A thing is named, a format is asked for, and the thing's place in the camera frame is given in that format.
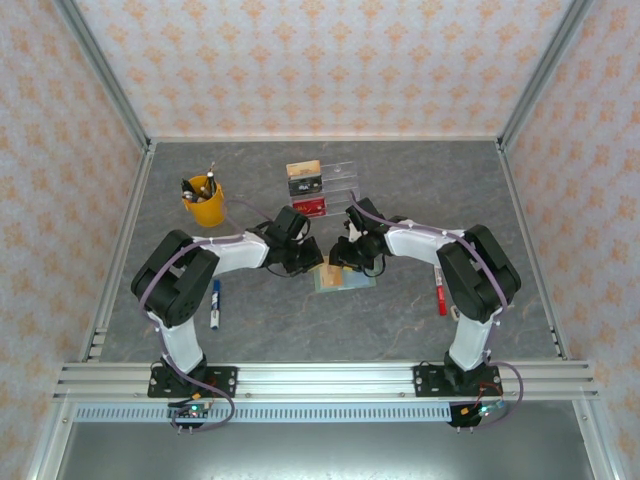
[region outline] pen holder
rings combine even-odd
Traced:
[[[189,183],[196,192],[200,187],[207,184],[207,177],[199,175],[189,179]],[[209,199],[201,203],[191,203],[182,200],[185,208],[191,212],[198,225],[203,227],[215,227],[224,221],[224,193],[222,187],[216,182],[216,193]]]

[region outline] red box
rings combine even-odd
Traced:
[[[307,217],[322,217],[327,214],[327,205],[324,197],[294,201],[293,208]]]

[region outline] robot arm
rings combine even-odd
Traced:
[[[306,226],[307,231],[301,234]],[[206,239],[180,230],[170,232],[138,271],[131,291],[138,300],[157,272],[179,250],[194,242],[209,240],[178,259],[164,274],[147,299],[145,308],[159,326],[166,350],[176,366],[196,380],[206,368],[198,344],[193,315],[214,275],[242,268],[263,268],[280,263],[291,275],[304,273],[323,262],[313,237],[308,237],[309,220],[291,207],[284,207],[273,222],[265,222],[241,236]]]
[[[384,219],[368,198],[357,204],[373,217]],[[390,219],[399,226],[381,224],[363,215],[355,207],[347,209],[349,237],[340,237],[332,248],[329,262],[356,271],[374,268],[379,255],[407,256],[442,268],[454,303],[460,310],[455,339],[445,356],[446,375],[459,391],[482,369],[486,343],[501,302],[487,275],[470,253],[449,236],[418,228],[403,228],[414,223],[404,217]],[[452,230],[473,245],[497,280],[507,302],[520,289],[517,272],[488,228],[476,225],[469,230]]]

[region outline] gray marble table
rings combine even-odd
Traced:
[[[275,215],[288,202],[285,165],[316,158],[324,164],[355,161],[361,195],[370,197],[388,217],[404,215],[446,228],[487,225],[523,284],[495,334],[494,358],[556,356],[491,142],[249,142],[158,145],[101,361],[159,357],[158,340],[136,314],[129,285],[167,232],[179,228],[191,235],[233,233],[229,225],[196,225],[180,201],[181,177],[200,174],[215,160],[227,197],[250,200]],[[261,221],[240,205],[230,205],[229,211],[243,226]],[[312,221],[312,233],[325,254],[345,233],[343,221],[343,216]],[[220,330],[208,328],[208,298],[196,313],[198,338],[210,361],[440,360],[455,334],[456,324],[438,315],[433,269],[408,258],[390,258],[376,287],[342,292],[316,293],[311,274],[284,279],[260,269],[219,278]]]

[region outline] orange floral pattern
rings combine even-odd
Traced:
[[[570,3],[78,0],[154,137],[496,136]]]
[[[509,161],[571,352],[595,360],[640,478],[640,9],[627,3],[595,2]]]
[[[140,153],[54,2],[0,2],[0,28],[0,477],[17,479],[77,359]]]

